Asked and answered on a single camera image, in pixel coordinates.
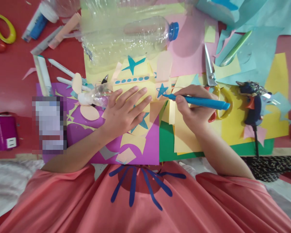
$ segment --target person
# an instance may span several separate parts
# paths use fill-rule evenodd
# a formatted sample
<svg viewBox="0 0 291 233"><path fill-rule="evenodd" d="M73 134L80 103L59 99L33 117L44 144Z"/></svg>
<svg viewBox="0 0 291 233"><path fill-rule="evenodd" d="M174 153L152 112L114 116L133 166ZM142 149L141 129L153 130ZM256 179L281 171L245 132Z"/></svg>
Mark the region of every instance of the person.
<svg viewBox="0 0 291 233"><path fill-rule="evenodd" d="M215 99L201 86L175 93L178 110L219 175L190 176L176 162L108 165L95 181L87 165L103 146L137 126L146 88L110 97L105 123L36 171L2 232L291 232L291 220L243 160L210 127L213 109L182 95Z"/></svg>

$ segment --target pink shirt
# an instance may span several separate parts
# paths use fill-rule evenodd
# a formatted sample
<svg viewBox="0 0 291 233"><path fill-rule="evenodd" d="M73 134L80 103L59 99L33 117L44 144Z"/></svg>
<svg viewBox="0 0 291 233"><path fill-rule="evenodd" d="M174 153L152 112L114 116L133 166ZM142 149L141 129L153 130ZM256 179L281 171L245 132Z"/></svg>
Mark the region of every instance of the pink shirt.
<svg viewBox="0 0 291 233"><path fill-rule="evenodd" d="M1 232L291 232L291 220L258 181L164 166L89 165L38 170Z"/></svg>

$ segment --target dark patterned fabric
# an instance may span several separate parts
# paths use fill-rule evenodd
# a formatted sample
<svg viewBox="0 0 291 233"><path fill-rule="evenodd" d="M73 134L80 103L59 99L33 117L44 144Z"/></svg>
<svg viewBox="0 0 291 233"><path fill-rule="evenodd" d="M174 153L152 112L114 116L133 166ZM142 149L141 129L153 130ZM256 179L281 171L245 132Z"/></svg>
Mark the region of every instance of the dark patterned fabric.
<svg viewBox="0 0 291 233"><path fill-rule="evenodd" d="M242 157L257 180L274 182L291 171L291 156Z"/></svg>

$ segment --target red table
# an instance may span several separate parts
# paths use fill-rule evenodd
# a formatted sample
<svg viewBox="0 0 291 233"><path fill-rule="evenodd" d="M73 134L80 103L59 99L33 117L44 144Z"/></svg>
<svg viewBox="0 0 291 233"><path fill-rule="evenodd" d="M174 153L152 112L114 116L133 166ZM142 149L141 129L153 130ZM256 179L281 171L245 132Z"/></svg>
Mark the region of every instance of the red table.
<svg viewBox="0 0 291 233"><path fill-rule="evenodd" d="M38 41L29 43L21 39L27 24L38 7L39 0L17 1L11 6L11 1L0 0L0 14L7 17L14 25L17 33L16 42L7 45L7 50L0 54L0 112L12 112L16 114L18 124L18 136L21 138L20 146L11 151L0 152L0 158L14 158L18 153L31 153L32 145L37 140L32 133L32 96L36 95L36 73L21 80L29 68L34 67L30 51L38 45L42 39L54 31L61 22L52 24L48 22ZM4 36L8 35L7 25L0 20L0 30ZM286 53L290 87L289 99L291 101L291 36L280 36L277 43L276 53ZM55 50L48 48L42 53L46 58L53 58L72 72L79 72L85 77L83 49L76 39L65 39ZM48 71L52 82L57 82L56 77L69 78L65 73L52 67L47 61ZM291 147L289 136L277 138L276 147Z"/></svg>

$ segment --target left hand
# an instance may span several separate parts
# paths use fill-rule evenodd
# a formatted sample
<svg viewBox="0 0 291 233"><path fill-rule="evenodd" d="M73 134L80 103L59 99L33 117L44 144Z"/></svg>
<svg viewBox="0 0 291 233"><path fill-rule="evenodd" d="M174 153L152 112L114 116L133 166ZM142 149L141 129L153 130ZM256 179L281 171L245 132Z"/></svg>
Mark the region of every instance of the left hand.
<svg viewBox="0 0 291 233"><path fill-rule="evenodd" d="M101 126L102 132L110 137L110 140L127 133L142 122L145 115L142 111L151 102L152 97L147 96L134 107L137 101L146 94L147 89L144 87L137 91L138 87L134 86L123 94L123 90L119 89L110 96L105 112L106 121Z"/></svg>

